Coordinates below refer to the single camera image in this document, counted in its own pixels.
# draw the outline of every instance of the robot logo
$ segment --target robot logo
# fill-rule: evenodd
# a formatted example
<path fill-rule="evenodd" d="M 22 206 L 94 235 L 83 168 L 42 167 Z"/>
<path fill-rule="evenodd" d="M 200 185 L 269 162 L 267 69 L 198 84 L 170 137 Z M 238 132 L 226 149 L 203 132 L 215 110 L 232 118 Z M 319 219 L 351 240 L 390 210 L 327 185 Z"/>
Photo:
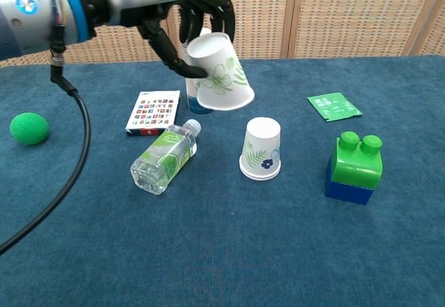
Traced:
<path fill-rule="evenodd" d="M 37 12 L 37 4 L 34 0 L 17 0 L 15 4 L 22 13 L 34 14 Z"/>

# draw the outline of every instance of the upside-down paper cup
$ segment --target upside-down paper cup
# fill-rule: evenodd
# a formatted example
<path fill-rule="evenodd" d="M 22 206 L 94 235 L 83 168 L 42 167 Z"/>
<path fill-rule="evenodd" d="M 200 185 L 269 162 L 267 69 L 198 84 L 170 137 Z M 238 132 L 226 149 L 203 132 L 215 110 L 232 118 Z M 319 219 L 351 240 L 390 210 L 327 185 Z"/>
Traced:
<path fill-rule="evenodd" d="M 201 29 L 200 35 L 206 35 L 210 34 L 211 29 L 209 28 L 203 28 Z M 183 44 L 183 58 L 186 63 L 190 62 L 190 58 L 187 54 L 187 44 Z M 187 101 L 188 101 L 188 109 L 191 113 L 196 115 L 208 115 L 209 113 L 213 112 L 212 109 L 204 108 L 201 106 L 197 101 L 197 91 L 195 86 L 195 81 L 193 79 L 186 78 L 186 91 L 187 91 Z"/>
<path fill-rule="evenodd" d="M 239 167 L 244 175 L 256 181 L 266 181 L 281 169 L 281 126 L 274 119 L 257 117 L 248 122 Z"/>
<path fill-rule="evenodd" d="M 226 33 L 210 33 L 187 46 L 190 64 L 207 70 L 205 79 L 194 79 L 198 103 L 212 110 L 235 110 L 253 101 L 250 87 Z"/>

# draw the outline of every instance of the building block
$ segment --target building block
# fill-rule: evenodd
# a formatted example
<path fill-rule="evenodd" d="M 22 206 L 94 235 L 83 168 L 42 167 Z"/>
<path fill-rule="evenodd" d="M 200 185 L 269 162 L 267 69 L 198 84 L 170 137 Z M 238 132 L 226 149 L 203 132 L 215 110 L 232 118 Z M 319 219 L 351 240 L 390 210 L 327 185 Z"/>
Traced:
<path fill-rule="evenodd" d="M 383 172 L 382 145 L 376 135 L 366 135 L 360 141 L 358 134 L 343 132 L 330 159 L 332 182 L 376 189 Z"/>
<path fill-rule="evenodd" d="M 326 186 L 325 196 L 329 198 L 338 199 L 341 201 L 349 201 L 351 203 L 367 205 L 371 198 L 372 189 L 356 187 L 354 185 L 346 185 L 332 181 L 331 179 L 331 159 L 326 167 Z"/>

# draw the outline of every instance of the green lego block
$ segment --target green lego block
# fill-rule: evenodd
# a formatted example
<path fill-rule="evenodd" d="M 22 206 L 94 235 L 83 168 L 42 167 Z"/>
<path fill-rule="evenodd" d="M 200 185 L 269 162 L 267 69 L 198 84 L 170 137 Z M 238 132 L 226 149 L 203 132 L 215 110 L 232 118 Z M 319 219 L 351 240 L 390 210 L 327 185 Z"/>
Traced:
<path fill-rule="evenodd" d="M 331 180 L 356 187 L 376 189 L 382 178 L 382 140 L 367 135 L 360 141 L 358 134 L 346 131 L 337 138 L 332 155 Z"/>

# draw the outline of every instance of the foam ball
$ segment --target foam ball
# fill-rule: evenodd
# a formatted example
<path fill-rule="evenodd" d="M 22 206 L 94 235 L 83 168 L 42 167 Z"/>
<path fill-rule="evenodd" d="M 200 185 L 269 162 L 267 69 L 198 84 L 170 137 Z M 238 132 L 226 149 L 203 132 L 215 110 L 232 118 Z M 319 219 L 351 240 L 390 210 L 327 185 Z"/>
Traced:
<path fill-rule="evenodd" d="M 23 113 L 14 117 L 9 131 L 20 144 L 35 145 L 48 137 L 49 125 L 39 114 Z"/>

